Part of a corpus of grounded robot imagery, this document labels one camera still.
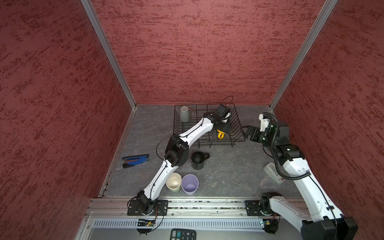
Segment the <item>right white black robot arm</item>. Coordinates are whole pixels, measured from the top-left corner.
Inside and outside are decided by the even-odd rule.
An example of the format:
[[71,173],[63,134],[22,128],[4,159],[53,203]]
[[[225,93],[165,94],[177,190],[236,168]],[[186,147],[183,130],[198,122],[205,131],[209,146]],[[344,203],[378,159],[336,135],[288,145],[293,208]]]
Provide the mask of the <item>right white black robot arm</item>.
[[264,193],[259,210],[265,216],[281,216],[295,227],[304,240],[352,240],[358,224],[346,217],[327,195],[309,167],[303,152],[289,139],[289,126],[280,123],[271,113],[259,115],[260,127],[248,126],[245,137],[270,151],[275,173],[294,181],[308,214],[289,203],[276,192]]

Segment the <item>yellow mug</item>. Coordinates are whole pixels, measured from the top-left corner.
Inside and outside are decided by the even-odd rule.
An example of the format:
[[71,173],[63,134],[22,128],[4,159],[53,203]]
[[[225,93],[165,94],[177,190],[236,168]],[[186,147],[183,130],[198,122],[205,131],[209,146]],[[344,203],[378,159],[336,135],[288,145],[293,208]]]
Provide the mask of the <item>yellow mug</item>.
[[222,140],[225,137],[226,133],[224,133],[221,130],[217,130],[217,131],[218,131],[218,139]]

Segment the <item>black mug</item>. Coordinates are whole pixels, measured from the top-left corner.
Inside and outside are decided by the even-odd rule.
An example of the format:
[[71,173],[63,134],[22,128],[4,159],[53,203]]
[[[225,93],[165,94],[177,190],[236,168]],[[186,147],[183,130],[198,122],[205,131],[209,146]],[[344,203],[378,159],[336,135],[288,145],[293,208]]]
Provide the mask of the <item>black mug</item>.
[[194,152],[191,156],[192,168],[194,170],[201,170],[205,165],[205,161],[210,158],[209,153]]

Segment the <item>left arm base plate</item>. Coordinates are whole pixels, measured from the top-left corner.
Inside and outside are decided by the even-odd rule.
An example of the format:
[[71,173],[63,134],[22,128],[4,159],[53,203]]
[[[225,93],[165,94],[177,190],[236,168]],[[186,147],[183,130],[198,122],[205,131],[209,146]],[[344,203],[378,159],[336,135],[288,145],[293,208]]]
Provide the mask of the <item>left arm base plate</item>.
[[157,200],[151,204],[148,211],[144,211],[138,200],[133,199],[128,204],[127,216],[166,216],[168,211],[168,200]]

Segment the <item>lilac plastic cup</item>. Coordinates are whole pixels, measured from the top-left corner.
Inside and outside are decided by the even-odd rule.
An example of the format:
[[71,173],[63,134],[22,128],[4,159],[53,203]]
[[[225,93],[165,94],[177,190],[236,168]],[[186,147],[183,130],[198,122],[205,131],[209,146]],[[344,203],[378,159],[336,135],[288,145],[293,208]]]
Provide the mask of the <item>lilac plastic cup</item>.
[[199,187],[199,180],[195,175],[185,175],[182,178],[181,187],[185,194],[187,194],[188,196],[192,196],[196,193]]

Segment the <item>grey white mug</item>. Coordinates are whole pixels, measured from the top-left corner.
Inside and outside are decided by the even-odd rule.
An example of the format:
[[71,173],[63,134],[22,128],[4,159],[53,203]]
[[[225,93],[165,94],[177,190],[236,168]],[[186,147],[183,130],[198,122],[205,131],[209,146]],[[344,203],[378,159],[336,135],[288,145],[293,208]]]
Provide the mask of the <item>grey white mug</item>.
[[180,120],[182,123],[188,123],[191,120],[194,111],[188,108],[187,106],[182,106],[180,108]]

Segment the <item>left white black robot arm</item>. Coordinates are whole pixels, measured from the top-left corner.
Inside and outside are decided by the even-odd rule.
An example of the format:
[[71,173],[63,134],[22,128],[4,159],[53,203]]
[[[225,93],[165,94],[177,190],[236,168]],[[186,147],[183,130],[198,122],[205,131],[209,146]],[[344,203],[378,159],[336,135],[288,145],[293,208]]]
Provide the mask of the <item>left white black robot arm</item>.
[[200,137],[212,130],[218,131],[219,139],[230,134],[232,130],[231,117],[231,109],[226,104],[219,104],[214,111],[204,113],[203,117],[186,132],[170,136],[158,172],[150,183],[133,197],[143,215],[148,216],[155,209],[163,186],[171,174],[187,162],[190,147]]

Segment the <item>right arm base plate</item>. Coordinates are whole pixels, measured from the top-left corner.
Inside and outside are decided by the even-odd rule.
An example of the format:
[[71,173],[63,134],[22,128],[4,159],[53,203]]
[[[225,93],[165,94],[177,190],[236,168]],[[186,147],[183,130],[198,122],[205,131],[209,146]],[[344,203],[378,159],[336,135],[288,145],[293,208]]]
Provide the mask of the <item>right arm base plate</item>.
[[279,214],[275,213],[270,205],[269,200],[247,200],[245,201],[247,216],[256,217],[273,217]]

